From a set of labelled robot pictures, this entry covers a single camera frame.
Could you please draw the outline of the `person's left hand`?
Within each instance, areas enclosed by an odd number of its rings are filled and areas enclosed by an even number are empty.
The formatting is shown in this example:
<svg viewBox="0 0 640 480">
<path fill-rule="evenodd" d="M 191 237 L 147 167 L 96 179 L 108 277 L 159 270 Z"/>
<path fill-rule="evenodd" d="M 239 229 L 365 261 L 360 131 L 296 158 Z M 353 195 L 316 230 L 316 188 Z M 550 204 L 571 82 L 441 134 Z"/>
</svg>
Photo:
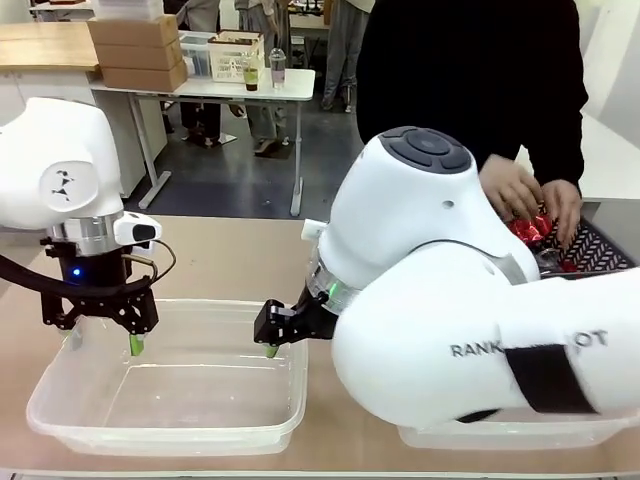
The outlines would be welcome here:
<svg viewBox="0 0 640 480">
<path fill-rule="evenodd" d="M 565 180 L 554 180 L 542 186 L 544 204 L 556 224 L 556 239 L 563 249 L 568 248 L 576 234 L 582 208 L 578 188 Z"/>
</svg>

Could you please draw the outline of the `person's right hand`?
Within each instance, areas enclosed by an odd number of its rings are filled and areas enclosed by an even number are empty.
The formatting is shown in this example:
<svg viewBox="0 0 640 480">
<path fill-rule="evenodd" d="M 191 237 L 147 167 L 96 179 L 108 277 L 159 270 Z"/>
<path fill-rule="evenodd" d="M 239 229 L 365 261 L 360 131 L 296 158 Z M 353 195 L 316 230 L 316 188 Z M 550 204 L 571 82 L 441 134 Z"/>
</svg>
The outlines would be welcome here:
<svg viewBox="0 0 640 480">
<path fill-rule="evenodd" d="M 513 160 L 491 155 L 484 162 L 479 179 L 482 189 L 500 218 L 532 220 L 539 214 L 543 194 L 539 183 Z"/>
</svg>

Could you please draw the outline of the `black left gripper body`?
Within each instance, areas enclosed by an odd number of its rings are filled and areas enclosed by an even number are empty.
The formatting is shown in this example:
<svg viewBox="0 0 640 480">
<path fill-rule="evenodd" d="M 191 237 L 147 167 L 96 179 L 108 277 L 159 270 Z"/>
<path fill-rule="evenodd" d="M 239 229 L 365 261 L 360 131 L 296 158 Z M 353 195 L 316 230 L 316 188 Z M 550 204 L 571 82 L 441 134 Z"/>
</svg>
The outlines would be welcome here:
<svg viewBox="0 0 640 480">
<path fill-rule="evenodd" d="M 107 299 L 136 298 L 151 290 L 152 278 L 143 276 L 132 283 L 132 261 L 126 255 L 132 246 L 120 246 L 98 255 L 81 256 L 77 245 L 42 239 L 45 254 L 59 262 L 61 281 L 49 280 L 44 293 L 61 298 L 88 299 L 105 302 Z"/>
</svg>

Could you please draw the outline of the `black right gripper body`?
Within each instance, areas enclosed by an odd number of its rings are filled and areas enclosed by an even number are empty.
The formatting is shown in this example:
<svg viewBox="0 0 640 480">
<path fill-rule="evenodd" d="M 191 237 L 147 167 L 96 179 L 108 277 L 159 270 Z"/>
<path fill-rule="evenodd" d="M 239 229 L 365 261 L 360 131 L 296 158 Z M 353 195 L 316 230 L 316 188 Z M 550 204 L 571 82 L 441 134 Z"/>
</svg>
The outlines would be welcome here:
<svg viewBox="0 0 640 480">
<path fill-rule="evenodd" d="M 294 306 L 292 343 L 306 339 L 331 340 L 339 316 L 348 305 L 339 285 L 313 293 L 305 287 Z"/>
</svg>

